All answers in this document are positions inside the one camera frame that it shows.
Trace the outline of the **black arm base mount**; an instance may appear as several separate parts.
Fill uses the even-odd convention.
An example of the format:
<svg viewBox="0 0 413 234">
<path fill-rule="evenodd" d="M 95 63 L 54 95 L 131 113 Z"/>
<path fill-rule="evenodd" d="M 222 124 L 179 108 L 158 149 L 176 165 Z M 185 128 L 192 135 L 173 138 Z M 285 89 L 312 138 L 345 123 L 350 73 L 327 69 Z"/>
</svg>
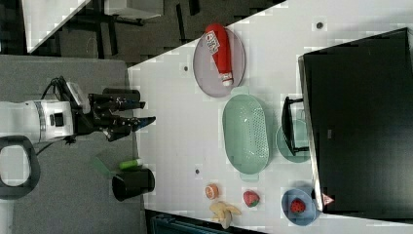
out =
<svg viewBox="0 0 413 234">
<path fill-rule="evenodd" d="M 40 179 L 40 165 L 32 142 L 26 136 L 2 136 L 2 200 L 16 200 L 29 194 Z"/>
</svg>

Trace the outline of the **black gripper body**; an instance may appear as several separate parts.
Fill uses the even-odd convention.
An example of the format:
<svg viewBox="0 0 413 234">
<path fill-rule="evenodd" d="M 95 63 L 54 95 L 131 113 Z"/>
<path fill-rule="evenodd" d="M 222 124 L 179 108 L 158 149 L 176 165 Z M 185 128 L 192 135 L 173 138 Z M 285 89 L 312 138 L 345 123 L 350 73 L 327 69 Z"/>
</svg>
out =
<svg viewBox="0 0 413 234">
<path fill-rule="evenodd" d="M 113 115 L 110 110 L 113 105 L 112 95 L 89 94 L 85 101 L 70 95 L 68 101 L 71 106 L 73 135 L 66 138 L 67 142 L 75 142 L 76 137 L 108 131 L 113 127 Z"/>
</svg>

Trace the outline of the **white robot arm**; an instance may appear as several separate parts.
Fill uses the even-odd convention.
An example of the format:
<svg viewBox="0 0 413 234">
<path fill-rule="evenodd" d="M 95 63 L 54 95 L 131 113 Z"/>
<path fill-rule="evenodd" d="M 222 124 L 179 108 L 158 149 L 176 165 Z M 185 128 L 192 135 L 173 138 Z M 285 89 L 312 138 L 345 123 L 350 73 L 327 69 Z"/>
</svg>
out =
<svg viewBox="0 0 413 234">
<path fill-rule="evenodd" d="M 32 143 L 65 139 L 102 132 L 109 141 L 152 124 L 153 117 L 122 117 L 118 113 L 142 108 L 139 94 L 90 94 L 90 111 L 85 112 L 75 101 L 28 100 L 1 103 L 1 135 L 24 136 Z"/>
</svg>

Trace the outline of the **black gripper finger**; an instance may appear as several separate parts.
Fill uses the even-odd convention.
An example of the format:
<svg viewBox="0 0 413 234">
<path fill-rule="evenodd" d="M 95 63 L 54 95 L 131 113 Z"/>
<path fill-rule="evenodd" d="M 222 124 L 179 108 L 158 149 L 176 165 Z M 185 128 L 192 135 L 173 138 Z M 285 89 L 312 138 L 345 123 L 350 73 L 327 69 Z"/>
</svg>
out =
<svg viewBox="0 0 413 234">
<path fill-rule="evenodd" d="M 144 101 L 139 99 L 130 99 L 125 97 L 105 97 L 96 103 L 96 110 L 98 112 L 116 112 L 126 111 L 132 109 L 142 109 L 145 106 Z"/>
<path fill-rule="evenodd" d="M 115 141 L 123 137 L 129 136 L 142 128 L 147 127 L 156 120 L 156 117 L 144 117 L 144 118 L 124 118 L 119 117 L 109 122 L 107 127 L 102 129 L 106 135 L 108 141 Z"/>
</svg>

